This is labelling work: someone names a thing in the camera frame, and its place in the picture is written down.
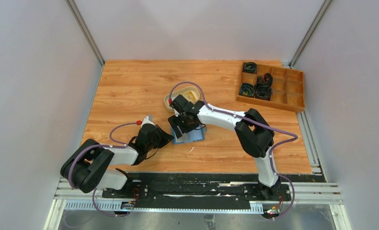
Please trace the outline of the blue leather card holder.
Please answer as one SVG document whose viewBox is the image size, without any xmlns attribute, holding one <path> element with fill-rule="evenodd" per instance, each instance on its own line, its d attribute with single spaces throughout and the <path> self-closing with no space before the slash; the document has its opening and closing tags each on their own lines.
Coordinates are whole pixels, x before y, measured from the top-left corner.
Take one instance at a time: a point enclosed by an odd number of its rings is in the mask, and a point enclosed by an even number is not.
<svg viewBox="0 0 379 230">
<path fill-rule="evenodd" d="M 172 140 L 172 143 L 174 145 L 178 145 L 178 144 L 186 144 L 186 143 L 192 143 L 192 142 L 205 140 L 205 133 L 207 131 L 207 128 L 206 126 L 199 126 L 195 130 L 192 130 L 189 133 L 183 134 L 180 138 L 177 138 L 172 128 L 171 128 L 171 131 L 174 137 L 174 139 Z"/>
</svg>

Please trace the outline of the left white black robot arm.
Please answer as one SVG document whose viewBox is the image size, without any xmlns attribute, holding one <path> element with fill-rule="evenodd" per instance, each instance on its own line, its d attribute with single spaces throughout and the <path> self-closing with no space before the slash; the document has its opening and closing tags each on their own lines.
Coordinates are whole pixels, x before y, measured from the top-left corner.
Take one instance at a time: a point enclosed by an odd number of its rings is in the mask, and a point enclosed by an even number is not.
<svg viewBox="0 0 379 230">
<path fill-rule="evenodd" d="M 150 158 L 151 150 L 165 147 L 174 138 L 151 121 L 138 120 L 133 124 L 140 129 L 128 143 L 117 141 L 116 145 L 106 145 L 92 138 L 86 140 L 62 165 L 60 175 L 72 188 L 85 194 L 97 188 L 110 188 L 121 198 L 129 197 L 133 192 L 132 179 L 125 171 L 109 166 L 139 165 Z"/>
</svg>

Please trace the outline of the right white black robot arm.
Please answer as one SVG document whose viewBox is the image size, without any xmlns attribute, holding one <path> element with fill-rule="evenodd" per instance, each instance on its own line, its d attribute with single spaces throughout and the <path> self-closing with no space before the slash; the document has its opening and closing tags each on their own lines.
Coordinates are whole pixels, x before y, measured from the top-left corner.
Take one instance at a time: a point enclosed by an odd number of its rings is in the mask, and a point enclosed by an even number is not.
<svg viewBox="0 0 379 230">
<path fill-rule="evenodd" d="M 182 95 L 168 99 L 174 115 L 168 118 L 178 138 L 206 125 L 218 126 L 236 133 L 242 149 L 254 158 L 258 169 L 256 193 L 272 200 L 279 193 L 280 179 L 273 170 L 269 150 L 274 144 L 274 132 L 255 109 L 236 112 L 221 109 L 203 101 L 192 103 Z"/>
</svg>

